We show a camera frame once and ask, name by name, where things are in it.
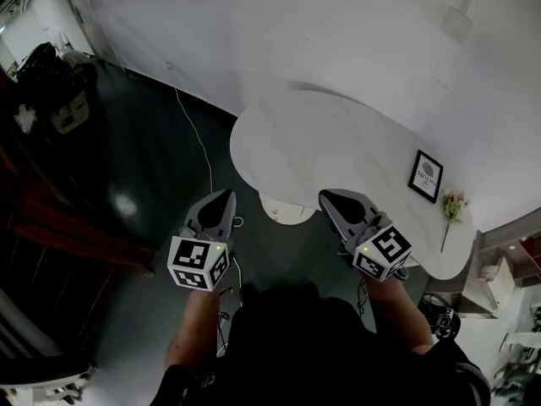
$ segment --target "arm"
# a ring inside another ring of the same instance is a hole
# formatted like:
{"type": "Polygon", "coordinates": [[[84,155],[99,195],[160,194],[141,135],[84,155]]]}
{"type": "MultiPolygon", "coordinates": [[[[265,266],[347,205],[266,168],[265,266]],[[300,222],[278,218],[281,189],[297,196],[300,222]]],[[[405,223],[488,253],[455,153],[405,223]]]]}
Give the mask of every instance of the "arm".
{"type": "Polygon", "coordinates": [[[170,365],[182,365],[197,374],[216,358],[219,308],[218,288],[214,292],[190,292],[180,328],[167,349],[166,370],[170,365]]]}
{"type": "Polygon", "coordinates": [[[383,283],[365,276],[378,333],[402,341],[412,352],[426,354],[434,345],[429,323],[394,277],[383,283]]]}

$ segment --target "black shirt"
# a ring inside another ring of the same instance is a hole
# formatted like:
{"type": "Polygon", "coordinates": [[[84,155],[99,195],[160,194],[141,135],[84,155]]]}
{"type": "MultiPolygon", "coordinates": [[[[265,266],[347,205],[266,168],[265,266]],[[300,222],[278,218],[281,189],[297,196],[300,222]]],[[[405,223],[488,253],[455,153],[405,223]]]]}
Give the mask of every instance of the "black shirt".
{"type": "Polygon", "coordinates": [[[237,311],[225,356],[204,375],[171,366],[152,406],[222,402],[489,406],[490,392],[454,342],[413,354],[341,299],[272,289],[237,311]]]}

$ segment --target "person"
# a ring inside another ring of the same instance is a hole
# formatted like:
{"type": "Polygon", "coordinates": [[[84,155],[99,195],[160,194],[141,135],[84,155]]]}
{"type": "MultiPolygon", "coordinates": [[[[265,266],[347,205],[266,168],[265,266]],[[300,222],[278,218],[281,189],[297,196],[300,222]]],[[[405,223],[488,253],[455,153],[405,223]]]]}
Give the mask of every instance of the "person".
{"type": "Polygon", "coordinates": [[[219,291],[192,291],[151,406],[490,404],[489,384],[453,341],[436,345],[402,282],[366,277],[377,334],[314,285],[251,293],[216,358],[219,291]]]}

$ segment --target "oval table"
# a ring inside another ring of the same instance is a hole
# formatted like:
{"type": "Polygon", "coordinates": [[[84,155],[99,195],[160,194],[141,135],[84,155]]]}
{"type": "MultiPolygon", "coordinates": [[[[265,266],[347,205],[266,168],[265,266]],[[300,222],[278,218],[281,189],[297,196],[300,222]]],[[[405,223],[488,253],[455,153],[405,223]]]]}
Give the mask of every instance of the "oval table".
{"type": "MultiPolygon", "coordinates": [[[[466,265],[474,229],[469,211],[453,224],[445,248],[445,216],[407,184],[418,150],[411,131],[363,104],[315,91],[261,98],[231,134],[231,157],[247,184],[281,202],[319,210],[322,189],[350,189],[385,211],[413,246],[412,258],[438,279],[466,265]]],[[[441,188],[454,184],[444,171],[441,188]]]]}

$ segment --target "picture frame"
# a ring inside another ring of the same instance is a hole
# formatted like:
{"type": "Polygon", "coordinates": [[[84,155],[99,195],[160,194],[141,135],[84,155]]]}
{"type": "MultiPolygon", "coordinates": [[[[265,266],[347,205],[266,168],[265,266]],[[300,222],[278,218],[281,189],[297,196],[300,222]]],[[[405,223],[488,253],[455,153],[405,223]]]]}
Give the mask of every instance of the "picture frame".
{"type": "Polygon", "coordinates": [[[442,175],[443,166],[433,157],[419,150],[407,186],[426,200],[435,203],[440,194],[442,175]]]}

